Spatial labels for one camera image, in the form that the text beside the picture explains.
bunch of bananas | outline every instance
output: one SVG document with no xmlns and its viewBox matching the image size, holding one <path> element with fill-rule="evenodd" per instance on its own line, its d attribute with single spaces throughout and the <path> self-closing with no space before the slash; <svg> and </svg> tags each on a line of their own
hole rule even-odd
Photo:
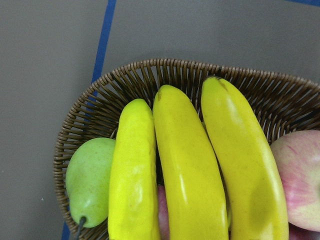
<svg viewBox="0 0 320 240">
<path fill-rule="evenodd" d="M 158 148 L 171 240 L 227 240 L 229 231 L 232 240 L 288 240 L 282 182 L 246 98 L 227 80 L 209 77 L 201 110 L 205 127 L 190 99 L 171 85 L 161 86 L 153 110 L 142 99 L 123 109 L 110 175 L 109 239 L 161 239 Z"/>
</svg>

gray floor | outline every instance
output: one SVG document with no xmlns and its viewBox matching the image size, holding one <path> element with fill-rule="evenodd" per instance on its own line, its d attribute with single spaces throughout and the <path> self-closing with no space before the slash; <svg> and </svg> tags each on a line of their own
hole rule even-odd
<svg viewBox="0 0 320 240">
<path fill-rule="evenodd" d="M 0 1 L 0 239 L 61 238 L 57 134 L 89 86 L 106 2 Z M 118 0 L 103 72 L 178 58 L 320 83 L 320 7 L 284 0 Z"/>
</svg>

blue line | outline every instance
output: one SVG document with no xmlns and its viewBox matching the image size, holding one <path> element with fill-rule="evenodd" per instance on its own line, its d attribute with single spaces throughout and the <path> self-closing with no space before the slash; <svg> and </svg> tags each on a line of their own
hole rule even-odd
<svg viewBox="0 0 320 240">
<path fill-rule="evenodd" d="M 112 20 L 113 20 L 115 8 L 116 8 L 116 2 L 117 0 L 109 0 L 106 6 L 102 29 L 100 33 L 99 45 L 96 52 L 96 58 L 95 58 L 95 64 L 94 64 L 94 69 L 92 73 L 91 83 L 95 82 L 102 75 L 102 70 L 104 67 L 107 45 L 108 45 L 108 40 L 109 40 L 109 35 L 111 30 L 111 24 L 112 24 Z M 69 238 L 70 238 L 70 230 L 66 222 L 64 222 L 61 240 L 69 240 Z"/>
<path fill-rule="evenodd" d="M 320 0 L 287 0 L 287 1 L 320 7 Z"/>
</svg>

brown wicker basket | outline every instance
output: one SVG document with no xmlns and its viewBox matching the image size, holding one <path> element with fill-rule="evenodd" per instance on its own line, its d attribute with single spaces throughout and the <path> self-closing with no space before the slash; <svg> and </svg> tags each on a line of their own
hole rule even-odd
<svg viewBox="0 0 320 240">
<path fill-rule="evenodd" d="M 63 217 L 73 234 L 78 225 L 68 210 L 65 176 L 75 150 L 89 139 L 114 138 L 123 107 L 142 98 L 152 107 L 159 87 L 170 84 L 185 92 L 202 118 L 201 87 L 207 76 L 233 83 L 248 99 L 271 144 L 285 133 L 320 130 L 320 85 L 284 73 L 219 66 L 178 59 L 149 59 L 116 68 L 88 87 L 67 114 L 55 145 L 53 176 Z M 162 173 L 157 160 L 158 182 Z M 83 228 L 83 240 L 108 239 L 107 221 Z"/>
</svg>

basket filled with fruit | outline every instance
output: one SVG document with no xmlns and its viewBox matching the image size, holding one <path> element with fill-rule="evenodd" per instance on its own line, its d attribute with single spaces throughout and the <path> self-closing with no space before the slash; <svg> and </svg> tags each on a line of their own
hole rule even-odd
<svg viewBox="0 0 320 240">
<path fill-rule="evenodd" d="M 130 63 L 70 108 L 53 176 L 83 240 L 317 239 L 320 85 L 188 60 Z"/>
</svg>

